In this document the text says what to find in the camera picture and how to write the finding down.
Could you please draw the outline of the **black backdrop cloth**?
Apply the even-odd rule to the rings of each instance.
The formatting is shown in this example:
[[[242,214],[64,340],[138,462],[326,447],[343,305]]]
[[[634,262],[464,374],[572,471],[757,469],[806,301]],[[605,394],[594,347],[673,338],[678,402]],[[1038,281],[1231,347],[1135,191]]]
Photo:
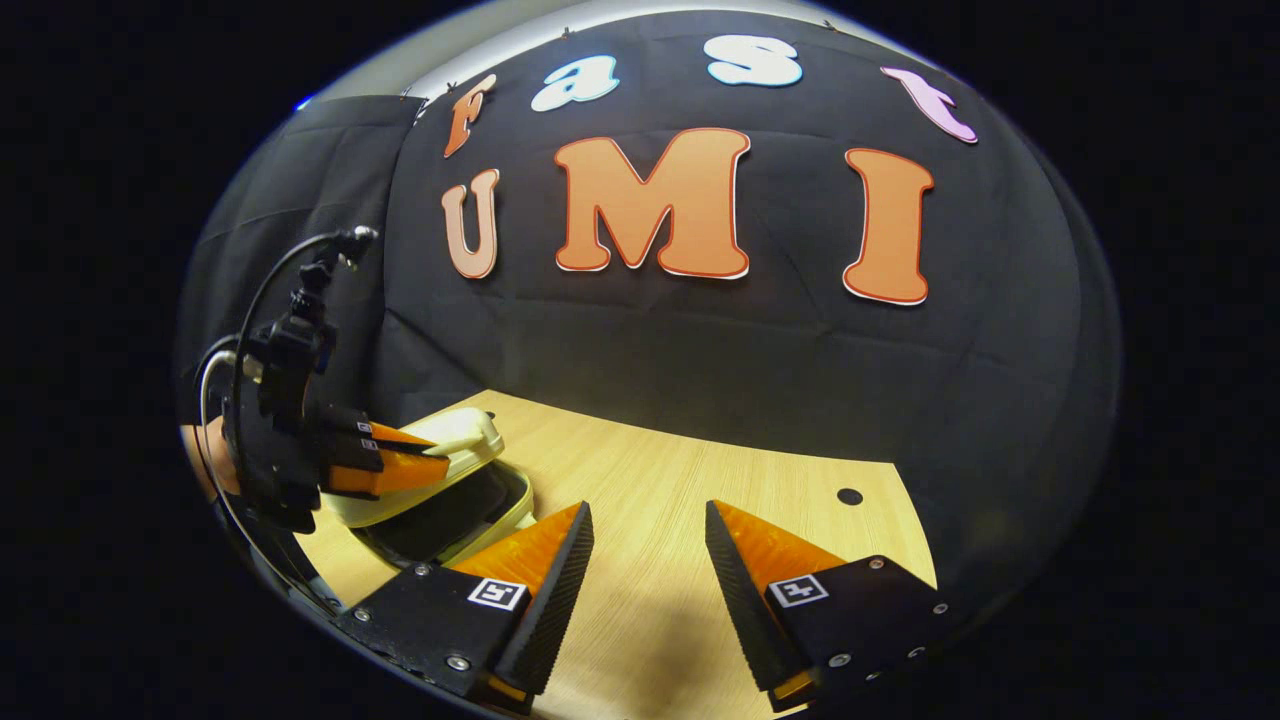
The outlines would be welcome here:
[[[484,389],[704,441],[888,461],[945,587],[1024,585],[1115,423],[1114,281],[1075,193],[972,86],[867,32],[544,47],[438,97],[396,87],[598,0],[442,23],[253,151],[180,292],[183,402],[301,240],[367,224],[320,391],[412,421]]]

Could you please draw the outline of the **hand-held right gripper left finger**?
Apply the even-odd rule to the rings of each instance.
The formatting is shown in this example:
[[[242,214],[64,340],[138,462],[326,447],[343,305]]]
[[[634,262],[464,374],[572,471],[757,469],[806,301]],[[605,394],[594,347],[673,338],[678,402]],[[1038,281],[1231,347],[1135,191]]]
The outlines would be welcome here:
[[[579,502],[443,568],[419,564],[335,618],[355,647],[434,692],[530,714],[547,689],[594,546]]]

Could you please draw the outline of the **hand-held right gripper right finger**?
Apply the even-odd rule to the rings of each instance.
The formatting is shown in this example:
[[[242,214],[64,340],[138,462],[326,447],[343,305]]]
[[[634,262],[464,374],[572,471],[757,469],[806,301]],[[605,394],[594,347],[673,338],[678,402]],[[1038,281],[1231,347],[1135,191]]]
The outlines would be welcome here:
[[[882,553],[846,561],[719,500],[707,505],[705,544],[774,711],[833,714],[952,635],[951,600]]]

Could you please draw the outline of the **cream small suitcase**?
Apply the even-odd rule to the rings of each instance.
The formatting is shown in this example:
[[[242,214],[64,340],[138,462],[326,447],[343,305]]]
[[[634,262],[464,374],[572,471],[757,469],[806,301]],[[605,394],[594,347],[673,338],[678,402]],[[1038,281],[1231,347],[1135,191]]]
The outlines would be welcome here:
[[[535,523],[532,483],[500,461],[506,442],[492,414],[447,410],[390,438],[422,446],[425,484],[376,498],[321,497],[324,511],[383,561],[453,568]]]

